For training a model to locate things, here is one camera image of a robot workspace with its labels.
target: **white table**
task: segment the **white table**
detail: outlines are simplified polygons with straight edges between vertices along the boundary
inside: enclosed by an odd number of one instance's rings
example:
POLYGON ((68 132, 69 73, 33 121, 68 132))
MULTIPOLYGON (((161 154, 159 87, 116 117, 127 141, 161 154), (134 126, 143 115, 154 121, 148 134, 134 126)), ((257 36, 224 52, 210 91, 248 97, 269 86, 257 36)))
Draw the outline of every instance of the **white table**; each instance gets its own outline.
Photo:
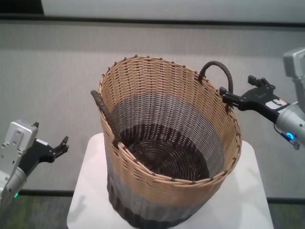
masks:
MULTIPOLYGON (((108 201, 103 134, 87 146, 70 206, 69 229, 131 229, 108 201)), ((191 218, 175 229, 273 229, 253 148, 243 141, 234 171, 191 218)))

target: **wicker basket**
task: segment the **wicker basket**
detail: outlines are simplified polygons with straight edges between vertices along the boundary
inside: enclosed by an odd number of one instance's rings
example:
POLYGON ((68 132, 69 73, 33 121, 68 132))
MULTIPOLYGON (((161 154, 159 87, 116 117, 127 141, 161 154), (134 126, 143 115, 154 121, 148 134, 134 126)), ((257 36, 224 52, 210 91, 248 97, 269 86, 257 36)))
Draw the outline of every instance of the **wicker basket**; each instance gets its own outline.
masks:
POLYGON ((205 78, 162 58, 115 63, 92 91, 105 137, 109 201, 132 226, 163 229, 192 216, 241 151, 238 123, 205 78))

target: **basket handle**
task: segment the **basket handle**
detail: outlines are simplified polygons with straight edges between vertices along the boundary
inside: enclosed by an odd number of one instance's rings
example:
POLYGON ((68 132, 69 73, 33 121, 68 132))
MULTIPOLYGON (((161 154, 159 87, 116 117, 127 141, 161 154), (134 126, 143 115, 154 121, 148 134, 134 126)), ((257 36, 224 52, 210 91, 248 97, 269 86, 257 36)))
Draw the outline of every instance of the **basket handle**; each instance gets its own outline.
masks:
POLYGON ((115 122, 113 121, 113 118, 111 117, 110 112, 109 112, 108 108, 106 107, 101 94, 98 93, 96 90, 92 90, 91 95, 93 96, 93 98, 95 100, 95 103, 98 106, 99 110, 105 116, 105 118, 106 118, 106 120, 107 120, 107 122, 108 122, 108 124, 109 124, 109 126, 112 130, 114 138, 116 140, 119 140, 120 139, 120 134, 117 131, 117 128, 115 126, 115 122))
POLYGON ((223 70, 223 72, 225 73, 225 75, 228 78, 229 92, 233 93, 233 79, 232 79, 231 73, 223 63, 220 63, 218 61, 210 61, 203 66, 203 68, 201 69, 199 76, 198 76, 198 82, 202 84, 203 78, 206 78, 206 76, 205 76, 206 70, 212 65, 216 65, 223 70))

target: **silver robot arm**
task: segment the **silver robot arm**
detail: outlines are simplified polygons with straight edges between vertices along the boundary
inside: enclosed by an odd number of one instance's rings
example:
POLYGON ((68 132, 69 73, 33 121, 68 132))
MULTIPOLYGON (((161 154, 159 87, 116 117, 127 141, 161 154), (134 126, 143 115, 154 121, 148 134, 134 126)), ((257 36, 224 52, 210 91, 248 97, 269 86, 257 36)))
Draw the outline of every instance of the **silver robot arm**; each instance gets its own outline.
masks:
POLYGON ((0 148, 0 213, 18 196, 27 177, 41 162, 52 163, 68 151, 68 137, 55 148, 37 139, 39 123, 11 122, 0 148))
POLYGON ((305 146, 305 48, 284 54, 286 75, 295 83, 298 101, 289 104, 273 94, 275 86, 265 78, 248 77, 248 83, 256 86, 242 96, 237 96, 221 87, 219 92, 223 102, 241 111, 254 110, 274 123, 274 129, 290 142, 294 149, 305 146))
POLYGON ((305 48, 286 52, 284 66, 286 75, 295 83, 297 102, 281 110, 276 126, 281 132, 289 133, 295 142, 305 145, 305 48))

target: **white wall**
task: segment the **white wall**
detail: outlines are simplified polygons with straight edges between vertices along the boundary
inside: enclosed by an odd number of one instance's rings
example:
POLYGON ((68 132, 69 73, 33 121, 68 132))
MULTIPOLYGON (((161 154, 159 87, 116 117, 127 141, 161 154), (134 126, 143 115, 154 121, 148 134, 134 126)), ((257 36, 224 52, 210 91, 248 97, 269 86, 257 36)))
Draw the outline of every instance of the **white wall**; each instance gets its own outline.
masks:
POLYGON ((42 0, 47 16, 305 22, 303 0, 42 0))
MULTIPOLYGON (((52 146, 68 135, 69 152, 52 165, 40 164, 26 188, 74 189, 87 142, 102 131, 90 90, 114 61, 143 54, 199 71, 218 60, 230 69, 237 94, 250 88, 247 76, 253 74, 293 102, 282 55, 301 46, 305 30, 297 29, 1 21, 0 139, 18 118, 40 122, 39 138, 52 146)), ((207 76, 227 87, 217 68, 207 76)), ((267 196, 305 198, 304 149, 294 151, 255 112, 237 116, 243 138, 255 149, 267 196)))

